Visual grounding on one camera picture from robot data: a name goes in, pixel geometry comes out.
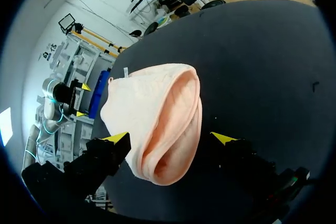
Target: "white wall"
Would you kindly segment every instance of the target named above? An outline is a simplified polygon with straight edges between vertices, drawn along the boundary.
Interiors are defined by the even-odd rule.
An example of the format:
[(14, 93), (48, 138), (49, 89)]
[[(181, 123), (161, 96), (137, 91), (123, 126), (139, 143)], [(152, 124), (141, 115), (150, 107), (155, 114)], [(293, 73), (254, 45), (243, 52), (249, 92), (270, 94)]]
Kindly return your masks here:
[(0, 111), (11, 107), (13, 136), (5, 149), (20, 172), (25, 140), (22, 128), (24, 80), (36, 42), (65, 0), (24, 0), (8, 32), (0, 62)]
[(44, 79), (51, 74), (51, 70), (49, 69), (50, 61), (46, 61), (43, 57), (38, 61), (38, 58), (39, 55), (45, 51), (49, 43), (59, 45), (66, 39), (66, 36), (61, 32), (58, 25), (58, 22), (65, 15), (71, 13), (76, 22), (84, 24), (85, 27), (106, 37), (118, 46), (130, 46), (137, 41), (137, 39), (123, 34), (105, 20), (82, 9), (88, 9), (87, 6), (89, 6), (97, 15), (130, 33), (135, 29), (140, 29), (135, 23), (128, 19), (128, 15), (125, 13), (131, 0), (82, 0), (87, 6), (80, 0), (67, 1), (69, 3), (64, 3), (58, 8), (50, 19), (33, 50), (30, 63), (27, 66), (22, 104), (24, 139), (27, 139), (31, 125), (35, 123), (35, 112), (39, 105), (36, 102), (36, 97), (37, 95), (43, 96), (41, 89), (42, 83)]

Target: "pink towel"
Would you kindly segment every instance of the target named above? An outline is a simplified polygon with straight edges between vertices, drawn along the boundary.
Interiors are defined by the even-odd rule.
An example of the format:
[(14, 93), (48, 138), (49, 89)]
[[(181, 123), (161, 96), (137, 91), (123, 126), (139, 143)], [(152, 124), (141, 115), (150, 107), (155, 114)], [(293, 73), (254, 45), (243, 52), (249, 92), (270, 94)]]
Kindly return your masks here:
[(195, 156), (202, 104), (196, 70), (165, 64), (109, 80), (100, 116), (109, 133), (129, 132), (133, 174), (157, 185), (181, 179)]

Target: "table surface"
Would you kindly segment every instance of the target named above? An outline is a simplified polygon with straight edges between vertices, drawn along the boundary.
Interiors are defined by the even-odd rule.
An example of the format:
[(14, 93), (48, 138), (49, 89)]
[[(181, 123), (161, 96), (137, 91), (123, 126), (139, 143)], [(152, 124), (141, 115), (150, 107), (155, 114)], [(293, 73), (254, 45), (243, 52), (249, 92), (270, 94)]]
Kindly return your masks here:
[[(336, 60), (319, 11), (285, 0), (229, 3), (181, 18), (117, 59), (111, 76), (164, 63), (195, 67), (201, 82), (201, 140), (187, 174), (171, 186), (137, 179), (127, 163), (104, 182), (118, 213), (152, 220), (232, 223), (251, 197), (209, 160), (210, 131), (253, 142), (277, 171), (304, 166), (320, 176), (336, 124)], [(315, 90), (312, 84), (319, 82)], [(107, 99), (107, 87), (100, 108)], [(109, 135), (100, 116), (93, 137)], [(291, 204), (309, 195), (304, 189)]]

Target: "black stool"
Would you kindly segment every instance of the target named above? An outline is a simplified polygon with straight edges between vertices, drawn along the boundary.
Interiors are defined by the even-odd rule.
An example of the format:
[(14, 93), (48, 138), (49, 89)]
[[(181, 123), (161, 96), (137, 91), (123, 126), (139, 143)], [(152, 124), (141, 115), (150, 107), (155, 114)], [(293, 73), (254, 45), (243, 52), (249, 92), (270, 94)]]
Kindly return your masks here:
[(226, 2), (224, 0), (213, 0), (213, 1), (210, 1), (209, 3), (206, 3), (201, 10), (204, 10), (204, 9), (208, 9), (208, 8), (211, 8), (211, 7), (215, 7), (217, 5), (223, 5), (223, 4), (226, 4)]
[(148, 34), (151, 34), (153, 32), (156, 31), (156, 29), (158, 28), (159, 23), (158, 22), (153, 22), (149, 25), (149, 27), (147, 27), (146, 31), (143, 33), (143, 36), (146, 36)]
[(190, 15), (189, 8), (186, 5), (182, 5), (175, 10), (174, 14), (179, 18), (188, 16)]

